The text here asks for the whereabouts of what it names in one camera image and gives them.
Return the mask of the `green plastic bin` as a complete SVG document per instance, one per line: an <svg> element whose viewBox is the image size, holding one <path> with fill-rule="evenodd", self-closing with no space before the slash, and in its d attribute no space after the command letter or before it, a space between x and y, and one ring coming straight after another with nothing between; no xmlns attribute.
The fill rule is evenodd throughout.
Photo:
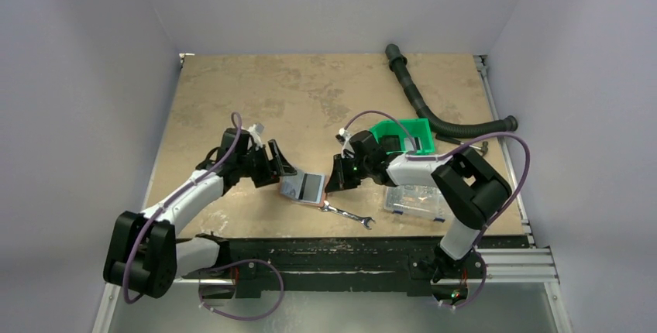
<svg viewBox="0 0 657 333"><path fill-rule="evenodd" d="M404 139L416 137L421 142L421 149L415 154L424 156L436 152L434 138L428 120L425 118L402 119L401 126L391 120L377 123L370 128L373 136L388 154L404 151Z"/></svg>

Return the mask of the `silver open-end wrench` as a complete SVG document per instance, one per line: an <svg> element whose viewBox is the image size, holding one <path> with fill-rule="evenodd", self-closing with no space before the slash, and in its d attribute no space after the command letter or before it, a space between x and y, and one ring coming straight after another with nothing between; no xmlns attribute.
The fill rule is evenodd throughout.
<svg viewBox="0 0 657 333"><path fill-rule="evenodd" d="M367 230L371 230L372 228L371 228L370 225L372 223L376 223L376 221L372 217L363 217L363 216L355 215L353 213L350 213L348 211L344 211L342 209L339 209L339 208L336 208L336 207L330 205L330 203L328 201L324 201L323 205L319 209L323 212L330 212L330 213L342 216L344 218L348 218L348 219L351 219L353 221L357 221Z"/></svg>

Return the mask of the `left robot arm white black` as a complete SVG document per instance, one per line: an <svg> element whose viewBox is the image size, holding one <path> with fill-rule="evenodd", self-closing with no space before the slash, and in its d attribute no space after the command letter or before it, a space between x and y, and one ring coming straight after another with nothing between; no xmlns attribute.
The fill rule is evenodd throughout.
<svg viewBox="0 0 657 333"><path fill-rule="evenodd" d="M273 139L261 142L257 127L228 128L191 176L172 194L139 213L117 217L102 276L138 297L162 297L173 281L204 270L220 278L230 271L229 242L217 235L179 234L192 219L243 178L255 187L277 184L296 169Z"/></svg>

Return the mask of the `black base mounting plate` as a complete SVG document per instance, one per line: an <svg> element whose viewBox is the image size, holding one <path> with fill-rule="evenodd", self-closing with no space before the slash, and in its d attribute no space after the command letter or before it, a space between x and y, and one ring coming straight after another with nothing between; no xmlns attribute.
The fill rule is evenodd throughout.
<svg viewBox="0 0 657 333"><path fill-rule="evenodd" d="M224 266L243 261L233 271L202 270L183 280L205 285L236 282L239 298L258 298L277 291L280 272L287 292L402 293L430 297L458 277L432 281L428 264L435 258L438 236L230 239L219 253Z"/></svg>

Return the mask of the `clear plastic screw box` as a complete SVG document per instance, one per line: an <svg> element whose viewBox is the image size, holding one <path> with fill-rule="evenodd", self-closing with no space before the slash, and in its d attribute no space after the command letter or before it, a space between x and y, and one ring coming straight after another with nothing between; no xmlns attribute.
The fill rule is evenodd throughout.
<svg viewBox="0 0 657 333"><path fill-rule="evenodd" d="M396 215L410 215L429 221L446 222L453 218L451 209L436 187L388 187L383 209Z"/></svg>

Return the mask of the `brown leather card holder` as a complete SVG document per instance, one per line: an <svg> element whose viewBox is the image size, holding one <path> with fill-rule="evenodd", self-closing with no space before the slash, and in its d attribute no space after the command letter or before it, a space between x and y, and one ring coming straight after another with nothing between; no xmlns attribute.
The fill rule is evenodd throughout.
<svg viewBox="0 0 657 333"><path fill-rule="evenodd" d="M283 177L280 194L294 203L320 208L325 203L325 183L326 175L299 170L295 175Z"/></svg>

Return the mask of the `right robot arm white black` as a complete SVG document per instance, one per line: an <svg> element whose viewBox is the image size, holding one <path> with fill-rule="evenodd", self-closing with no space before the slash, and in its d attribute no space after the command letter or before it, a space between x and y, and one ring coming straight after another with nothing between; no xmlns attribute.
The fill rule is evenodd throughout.
<svg viewBox="0 0 657 333"><path fill-rule="evenodd" d="M484 232L518 194L468 146L443 155L389 153L370 131L356 133L346 144L348 149L333 157L326 193L355 189L371 179L387 187L433 187L442 194L454 219L428 264L434 282L462 274Z"/></svg>

